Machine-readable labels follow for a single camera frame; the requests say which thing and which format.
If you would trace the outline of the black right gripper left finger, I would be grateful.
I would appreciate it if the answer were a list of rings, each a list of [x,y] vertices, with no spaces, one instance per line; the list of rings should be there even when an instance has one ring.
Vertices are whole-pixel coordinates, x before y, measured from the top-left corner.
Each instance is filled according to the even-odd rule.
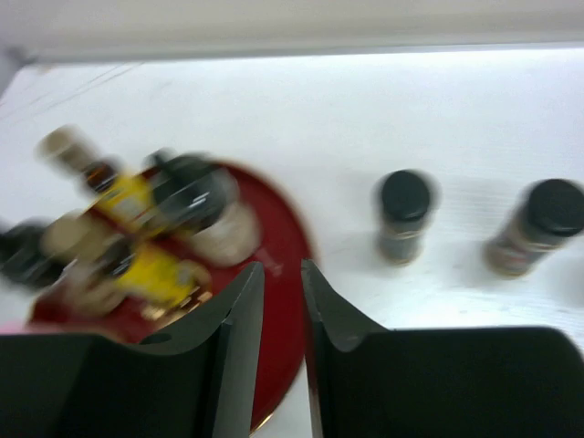
[[[246,437],[264,315],[254,262],[137,344],[90,333],[1,338],[4,437]]]

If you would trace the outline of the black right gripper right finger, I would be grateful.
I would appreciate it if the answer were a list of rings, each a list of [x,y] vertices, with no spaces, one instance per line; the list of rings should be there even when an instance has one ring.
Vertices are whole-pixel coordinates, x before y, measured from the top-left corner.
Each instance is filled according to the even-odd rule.
[[[580,437],[583,359],[546,327],[387,329],[301,265],[316,437]]]

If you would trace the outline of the yellow label sauce bottle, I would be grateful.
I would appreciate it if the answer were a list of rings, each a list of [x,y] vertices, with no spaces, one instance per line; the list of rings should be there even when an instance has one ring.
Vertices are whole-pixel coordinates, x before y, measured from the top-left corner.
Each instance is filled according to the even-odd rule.
[[[190,311],[212,297],[204,266],[148,241],[125,235],[88,214],[65,214],[50,224],[41,249],[64,262],[64,301],[80,313],[102,316],[128,297],[149,318]]]
[[[93,208],[127,232],[155,235],[162,230],[147,179],[99,156],[73,126],[52,130],[37,149],[63,171],[80,177],[96,197]]]

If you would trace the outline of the black grinder spice jar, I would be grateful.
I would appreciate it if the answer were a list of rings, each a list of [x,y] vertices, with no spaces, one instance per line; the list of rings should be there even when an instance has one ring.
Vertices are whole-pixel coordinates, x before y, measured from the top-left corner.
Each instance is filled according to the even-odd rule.
[[[261,245],[261,224],[222,164],[201,153],[158,150],[148,157],[153,201],[162,222],[211,265],[235,266]]]
[[[10,284],[38,291],[61,277],[65,265],[41,249],[48,223],[25,221],[1,227],[1,278]]]

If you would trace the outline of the black cap spice bottle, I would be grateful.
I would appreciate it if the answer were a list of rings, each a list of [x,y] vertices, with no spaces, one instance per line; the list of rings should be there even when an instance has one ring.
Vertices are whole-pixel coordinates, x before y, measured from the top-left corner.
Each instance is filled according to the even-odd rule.
[[[394,265],[413,262],[422,251],[433,219],[437,192],[424,172],[402,169],[385,175],[376,193],[380,231],[378,247]]]
[[[541,180],[486,243],[485,260],[505,276],[522,276],[582,232],[583,188],[566,179]]]

